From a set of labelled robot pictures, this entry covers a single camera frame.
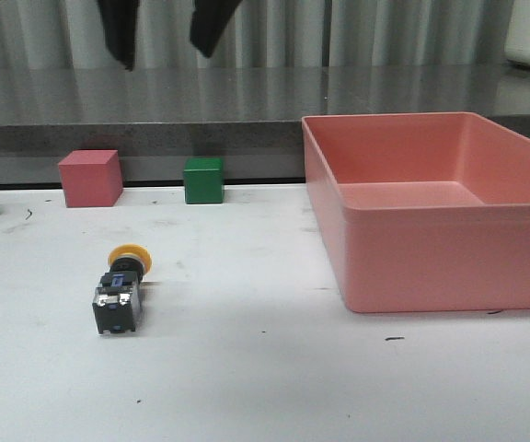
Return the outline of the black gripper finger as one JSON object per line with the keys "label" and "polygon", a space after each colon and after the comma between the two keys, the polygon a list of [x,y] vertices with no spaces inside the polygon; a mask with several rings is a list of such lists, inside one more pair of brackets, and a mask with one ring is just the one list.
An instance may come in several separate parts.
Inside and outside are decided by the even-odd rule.
{"label": "black gripper finger", "polygon": [[195,0],[190,22],[190,42],[211,58],[241,0]]}
{"label": "black gripper finger", "polygon": [[135,38],[139,0],[97,0],[104,33],[104,41],[110,55],[127,71],[135,66]]}

